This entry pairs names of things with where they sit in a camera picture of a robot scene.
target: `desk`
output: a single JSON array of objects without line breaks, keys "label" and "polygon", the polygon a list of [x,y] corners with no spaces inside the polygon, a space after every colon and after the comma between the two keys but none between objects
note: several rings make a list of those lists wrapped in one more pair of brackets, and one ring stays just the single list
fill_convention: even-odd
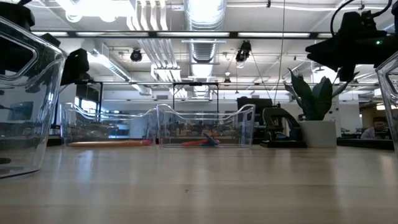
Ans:
[{"label": "desk", "polygon": [[61,149],[0,181],[1,223],[397,223],[392,151]]}]

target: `ceiling light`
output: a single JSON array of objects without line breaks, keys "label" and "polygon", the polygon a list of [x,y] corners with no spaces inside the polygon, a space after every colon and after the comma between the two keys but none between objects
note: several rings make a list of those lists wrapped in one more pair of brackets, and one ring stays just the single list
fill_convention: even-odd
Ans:
[{"label": "ceiling light", "polygon": [[238,37],[309,37],[310,33],[239,32]]},{"label": "ceiling light", "polygon": [[[386,107],[385,107],[384,105],[377,105],[377,106],[376,106],[376,109],[377,109],[377,110],[385,110]],[[397,109],[397,107],[394,106],[394,105],[391,105],[391,109],[394,110],[394,109]]]},{"label": "ceiling light", "polygon": [[140,84],[140,85],[173,85],[172,82],[131,82],[133,84]]},{"label": "ceiling light", "polygon": [[321,33],[318,34],[318,38],[331,38],[331,33]]},{"label": "ceiling light", "polygon": [[44,34],[50,34],[50,35],[52,35],[53,37],[67,37],[68,36],[68,33],[67,32],[32,32],[33,34],[35,34],[35,35],[37,35],[37,36],[41,36],[41,35],[44,35]]},{"label": "ceiling light", "polygon": [[181,40],[183,44],[226,44],[226,40]]},{"label": "ceiling light", "polygon": [[229,32],[158,32],[159,37],[229,37]]},{"label": "ceiling light", "polygon": [[147,32],[76,32],[79,37],[148,37]]}]

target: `ceiling duct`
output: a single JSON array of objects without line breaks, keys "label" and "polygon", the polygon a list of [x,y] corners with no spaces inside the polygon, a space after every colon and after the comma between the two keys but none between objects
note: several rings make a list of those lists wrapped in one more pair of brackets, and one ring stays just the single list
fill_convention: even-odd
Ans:
[{"label": "ceiling duct", "polygon": [[[184,0],[185,18],[189,31],[219,31],[223,28],[226,0]],[[213,71],[218,44],[191,43],[190,60],[192,75],[209,78]],[[202,86],[194,88],[198,96],[206,95]]]}]

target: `red object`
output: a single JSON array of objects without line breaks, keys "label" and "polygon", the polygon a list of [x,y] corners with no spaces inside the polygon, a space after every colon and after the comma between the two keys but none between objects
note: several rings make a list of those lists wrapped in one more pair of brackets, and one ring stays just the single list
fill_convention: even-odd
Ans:
[{"label": "red object", "polygon": [[127,141],[101,141],[101,142],[73,142],[70,147],[118,147],[118,146],[149,146],[150,140],[127,140]]},{"label": "red object", "polygon": [[185,146],[185,147],[187,147],[187,146],[199,146],[199,145],[201,145],[203,143],[207,143],[207,142],[208,142],[207,139],[203,139],[203,140],[199,140],[199,141],[183,142],[183,143],[181,143],[181,145]]}]

